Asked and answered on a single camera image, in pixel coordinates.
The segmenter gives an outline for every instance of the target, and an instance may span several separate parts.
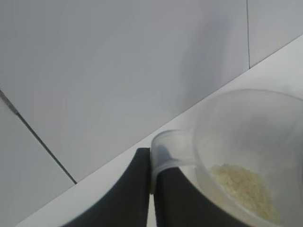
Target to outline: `clear plastic measuring cup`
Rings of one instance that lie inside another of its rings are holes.
[[[209,99],[196,126],[166,131],[151,144],[152,186],[171,167],[193,166],[198,190],[235,218],[254,227],[277,226],[227,195],[209,174],[232,164],[259,173],[281,225],[303,226],[303,100],[263,90],[237,90]]]

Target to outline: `rice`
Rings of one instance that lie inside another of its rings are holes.
[[[280,216],[259,174],[229,164],[214,165],[210,173],[237,203],[265,220],[280,224]]]

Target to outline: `measuring cup handle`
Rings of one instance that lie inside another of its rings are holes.
[[[151,194],[157,176],[163,170],[180,166],[199,166],[200,159],[193,149],[192,130],[170,130],[157,135],[151,142]]]

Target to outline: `dark line on wall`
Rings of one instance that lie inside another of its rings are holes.
[[[248,65],[250,69],[250,29],[248,22],[248,0],[246,0],[246,16],[247,16],[247,47],[248,47]]]
[[[48,152],[48,154],[53,158],[53,160],[58,164],[58,166],[65,172],[65,174],[71,179],[74,184],[77,184],[75,179],[71,176],[71,174],[67,171],[67,169],[61,164],[61,162],[56,158],[56,156],[50,151],[50,149],[46,146],[46,144],[40,139],[40,137],[35,133],[35,131],[30,127],[30,125],[26,122],[26,120],[21,116],[18,112],[16,113],[18,118],[23,122],[23,124],[30,130],[33,136],[38,140],[38,142],[42,145],[42,147]]]
[[[48,152],[48,154],[53,158],[53,160],[58,164],[58,166],[65,172],[65,174],[71,179],[74,184],[77,184],[75,179],[70,175],[67,169],[59,162],[56,156],[50,151],[50,149],[46,146],[46,144],[40,139],[40,137],[35,133],[35,131],[30,127],[30,125],[26,122],[26,120],[21,116],[16,107],[12,104],[12,102],[5,96],[5,94],[0,89],[0,99],[4,101],[4,103],[10,108],[10,110],[22,121],[22,123],[27,127],[27,129],[33,134],[33,136],[38,140],[38,142],[42,145],[42,147]]]

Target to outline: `white wall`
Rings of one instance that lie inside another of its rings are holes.
[[[0,88],[77,181],[248,67],[243,0],[0,2]]]
[[[303,34],[302,0],[248,0],[250,66]]]
[[[0,226],[15,226],[72,186],[0,99]]]

